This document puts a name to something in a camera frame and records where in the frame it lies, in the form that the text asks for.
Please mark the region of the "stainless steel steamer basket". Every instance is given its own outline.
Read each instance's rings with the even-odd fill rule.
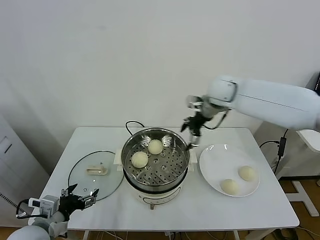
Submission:
[[[163,151],[153,155],[148,151],[151,140],[160,140]],[[190,159],[187,144],[177,133],[164,128],[149,128],[138,131],[124,144],[121,151],[123,171],[128,182],[136,189],[151,194],[168,192],[185,178]],[[135,168],[131,158],[136,152],[148,155],[144,168]]]

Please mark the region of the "white plate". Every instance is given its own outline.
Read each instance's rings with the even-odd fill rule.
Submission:
[[[208,146],[201,153],[199,165],[205,180],[220,193],[231,197],[246,197],[254,193],[260,183],[259,169],[255,160],[232,145]],[[238,170],[242,166],[250,166],[256,171],[256,178],[253,181],[245,181],[239,176]],[[220,183],[225,179],[233,179],[238,183],[237,195],[227,194],[221,189]]]

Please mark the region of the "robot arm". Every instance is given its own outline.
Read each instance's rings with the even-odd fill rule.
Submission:
[[[230,109],[287,129],[320,130],[320,97],[303,87],[220,76],[211,82],[206,95],[189,96],[187,101],[189,108],[197,110],[181,128],[190,129],[189,148],[199,145],[205,122]]]
[[[24,226],[23,228],[13,232],[8,240],[50,240],[60,236],[67,238],[68,221],[70,215],[75,210],[83,210],[91,207],[96,203],[99,189],[95,190],[91,195],[78,196],[72,194],[72,191],[77,187],[77,184],[69,186],[66,190],[61,190],[60,198],[47,195],[41,200],[30,198],[20,203],[26,203],[29,207],[39,208],[39,215],[28,216],[24,214],[17,214],[18,219],[32,218],[34,223],[31,226]],[[20,203],[17,207],[17,212],[20,209]]]

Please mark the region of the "floor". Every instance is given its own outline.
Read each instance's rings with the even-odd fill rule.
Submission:
[[[311,198],[313,204],[320,212],[320,186],[317,186],[316,180],[302,180],[300,181],[303,185],[304,189],[308,193]],[[280,181],[280,184],[285,193],[295,193],[295,188],[291,184],[290,181]],[[300,225],[303,228],[309,229],[314,233],[320,235],[320,217],[311,217],[305,208],[302,202],[292,202],[292,207],[297,214]],[[15,231],[17,228],[13,227],[0,227],[0,240],[6,240],[8,236]],[[298,234],[299,240],[320,240],[319,236],[313,235],[313,239],[306,233],[306,231],[302,229],[297,229],[296,232]],[[245,236],[249,233],[249,231],[240,231],[239,236],[240,239],[244,239]],[[81,238],[84,234],[83,231],[74,231],[72,234],[76,235],[77,238]],[[121,237],[123,240],[126,239],[126,232],[116,232],[118,237]],[[210,232],[210,234],[218,240],[222,240],[225,237],[225,232]],[[288,232],[283,231],[283,235],[289,237],[287,235]],[[187,233],[190,240],[212,240],[213,238],[207,232],[188,232]],[[183,232],[182,234],[176,234],[175,240],[188,240],[186,234]],[[114,240],[115,237],[109,235],[108,233],[102,232],[90,232],[89,240]],[[127,240],[168,240],[169,238],[165,236],[163,232],[129,232],[127,236]],[[225,240],[234,240],[234,235],[232,232],[228,232]],[[275,240],[276,238],[269,234],[265,240]]]

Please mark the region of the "steamed bun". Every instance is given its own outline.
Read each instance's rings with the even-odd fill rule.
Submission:
[[[137,169],[144,168],[148,164],[148,155],[143,151],[137,151],[133,154],[131,162]]]
[[[253,181],[257,176],[256,171],[250,166],[240,167],[238,170],[238,174],[243,180],[247,182]]]
[[[229,195],[237,195],[239,192],[239,185],[233,179],[225,179],[220,184],[222,190]]]
[[[149,153],[153,154],[153,155],[157,155],[159,153],[162,152],[162,150],[164,149],[162,142],[160,140],[151,140],[149,145],[148,145],[148,151]]]

